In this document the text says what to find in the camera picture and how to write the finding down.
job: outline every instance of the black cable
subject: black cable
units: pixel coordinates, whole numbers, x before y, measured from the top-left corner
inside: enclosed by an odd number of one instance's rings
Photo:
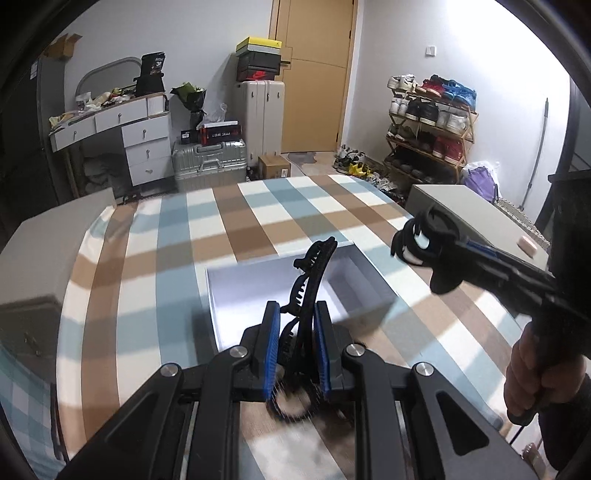
[[[524,428],[525,428],[525,425],[522,425],[521,427],[519,427],[519,430],[517,430],[517,433],[513,436],[513,438],[509,442],[509,445],[513,445],[513,442],[517,439],[517,437],[523,431]]]

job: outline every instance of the wall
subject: wall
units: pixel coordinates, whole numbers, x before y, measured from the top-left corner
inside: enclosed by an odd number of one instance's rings
[[[183,82],[204,87],[204,110],[213,113],[228,102],[236,79],[230,54],[249,35],[268,36],[271,5],[272,0],[100,0],[66,29],[82,35],[66,63],[66,108],[74,107],[76,86],[90,70],[164,51],[167,92]],[[173,128],[188,128],[189,113],[172,97]]]
[[[345,142],[384,158],[389,146],[391,75],[436,73],[478,93],[470,161],[498,162],[503,197],[519,205],[535,163],[550,101],[538,173],[525,205],[535,221],[560,157],[569,108],[569,75],[544,44],[495,0],[366,0],[350,127]],[[427,45],[436,57],[425,57]]]

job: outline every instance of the white sneaker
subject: white sneaker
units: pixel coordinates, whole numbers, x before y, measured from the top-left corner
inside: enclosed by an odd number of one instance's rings
[[[404,90],[405,92],[414,92],[415,87],[417,86],[417,82],[414,81],[414,75],[402,75],[400,77],[400,82],[398,85],[399,90]]]
[[[398,116],[405,116],[407,108],[408,108],[408,100],[401,99],[400,100],[400,108],[398,109]]]
[[[454,115],[450,112],[446,129],[456,135],[462,135],[466,131],[468,119],[465,116]]]
[[[398,115],[398,110],[400,109],[400,100],[401,98],[393,98],[392,103],[390,103],[390,113],[392,115]]]
[[[439,128],[445,128],[449,120],[449,112],[447,110],[439,110],[439,116],[437,117],[436,125]]]
[[[388,80],[388,88],[394,90],[398,88],[398,85],[400,85],[400,77],[390,77]]]

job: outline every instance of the finger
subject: finger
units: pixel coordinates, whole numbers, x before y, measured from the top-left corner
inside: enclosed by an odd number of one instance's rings
[[[585,377],[586,363],[582,355],[571,361],[550,367],[542,375],[541,383],[550,389],[550,400],[566,403],[579,391]]]
[[[511,397],[520,406],[523,410],[527,410],[531,408],[535,403],[535,397],[529,393],[527,393],[523,387],[517,381],[515,374],[513,373],[513,369],[511,366],[507,369],[507,380],[505,382],[505,386],[507,387]]]
[[[529,394],[533,395],[540,389],[540,379],[535,370],[530,370],[521,358],[519,340],[511,351],[511,369],[521,387]]]
[[[519,354],[529,370],[535,369],[535,339],[531,322],[525,325],[521,338],[519,339]]]
[[[523,408],[521,408],[514,400],[513,396],[511,396],[510,388],[507,386],[507,383],[505,383],[503,396],[505,397],[505,405],[507,405],[507,412],[512,413],[517,417],[524,412]]]

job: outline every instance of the silver suitcase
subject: silver suitcase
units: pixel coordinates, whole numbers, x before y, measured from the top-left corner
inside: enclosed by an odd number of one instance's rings
[[[240,183],[246,180],[246,145],[242,140],[207,147],[177,141],[173,167],[180,192]]]

